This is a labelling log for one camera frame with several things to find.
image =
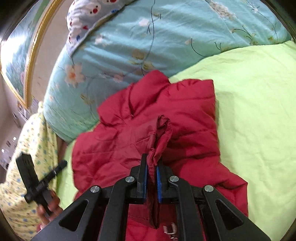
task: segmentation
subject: yellow patterned cloth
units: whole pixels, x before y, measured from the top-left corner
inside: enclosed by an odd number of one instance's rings
[[[24,240],[31,240],[40,223],[35,202],[27,204],[26,193],[15,159],[21,152],[30,154],[39,180],[58,164],[57,136],[47,125],[43,115],[43,103],[38,113],[32,115],[24,125],[17,147],[9,165],[6,181],[0,184],[0,208],[15,233]],[[49,188],[56,190],[53,180]]]

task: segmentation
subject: silver screw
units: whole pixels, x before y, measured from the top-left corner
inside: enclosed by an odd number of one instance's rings
[[[170,180],[171,180],[171,182],[177,182],[177,181],[179,181],[179,178],[177,176],[171,176]]]
[[[214,188],[213,188],[211,185],[206,185],[206,186],[205,186],[205,190],[206,190],[207,192],[212,192],[212,191],[214,191]]]
[[[96,193],[96,192],[98,192],[98,191],[100,191],[100,187],[98,187],[98,186],[92,186],[92,187],[91,187],[91,192],[92,192],[92,193]]]
[[[135,180],[134,177],[126,177],[126,182],[127,183],[132,183]]]

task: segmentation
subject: bed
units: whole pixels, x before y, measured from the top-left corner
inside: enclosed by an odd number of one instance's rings
[[[159,69],[171,82],[214,79],[221,161],[248,181],[250,219],[279,241],[296,217],[289,192],[296,160],[296,49],[290,39],[260,1],[137,0],[90,32],[73,55],[64,47],[44,99],[46,123],[71,143],[69,166],[57,182],[62,207],[76,193],[75,138],[99,122],[96,108]]]

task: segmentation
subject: red jacket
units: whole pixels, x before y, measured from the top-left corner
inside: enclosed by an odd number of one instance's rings
[[[162,224],[174,221],[174,210],[159,207],[155,196],[161,156],[175,175],[194,186],[215,186],[247,215],[247,183],[219,162],[212,80],[170,84],[153,71],[109,97],[98,113],[101,123],[81,134],[73,149],[77,197],[92,185],[107,187],[128,176],[141,155],[148,154],[148,200],[130,205],[127,241],[169,240]]]

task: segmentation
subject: light green fabric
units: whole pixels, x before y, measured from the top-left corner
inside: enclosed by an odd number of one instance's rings
[[[249,218],[278,241],[296,217],[296,45],[234,49],[171,78],[213,79],[221,161],[248,184]]]
[[[58,175],[57,195],[61,199],[61,208],[67,208],[72,202],[78,192],[74,186],[73,171],[72,171],[72,150],[76,141],[68,145],[64,159],[68,162],[67,167]]]

